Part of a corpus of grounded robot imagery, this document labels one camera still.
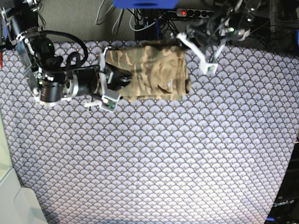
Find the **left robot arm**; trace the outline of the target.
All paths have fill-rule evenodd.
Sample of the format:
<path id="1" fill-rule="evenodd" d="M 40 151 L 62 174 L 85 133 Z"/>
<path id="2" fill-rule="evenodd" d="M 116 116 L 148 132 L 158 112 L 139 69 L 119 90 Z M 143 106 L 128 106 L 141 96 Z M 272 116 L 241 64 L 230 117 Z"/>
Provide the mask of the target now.
<path id="1" fill-rule="evenodd" d="M 199 68 L 206 74 L 215 73 L 217 59 L 229 41 L 244 41 L 251 33 L 260 0 L 226 0 L 208 19 L 186 26 L 178 39 L 199 58 Z"/>

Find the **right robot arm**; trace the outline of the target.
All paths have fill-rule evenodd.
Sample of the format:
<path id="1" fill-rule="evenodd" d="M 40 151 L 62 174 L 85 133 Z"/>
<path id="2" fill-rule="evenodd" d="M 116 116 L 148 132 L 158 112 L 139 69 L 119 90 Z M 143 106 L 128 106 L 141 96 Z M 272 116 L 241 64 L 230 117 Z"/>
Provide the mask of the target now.
<path id="1" fill-rule="evenodd" d="M 55 106 L 75 97 L 90 96 L 85 107 L 99 106 L 113 112 L 121 99 L 120 90 L 128 86 L 132 74 L 106 62 L 108 49 L 99 55 L 99 63 L 85 66 L 88 50 L 74 35 L 45 30 L 45 21 L 35 0 L 3 0 L 0 3 L 1 24 L 7 29 L 10 46 L 15 48 L 24 76 L 34 99 L 45 106 Z M 55 55 L 50 35 L 67 37 L 83 53 L 72 52 L 66 59 Z"/>

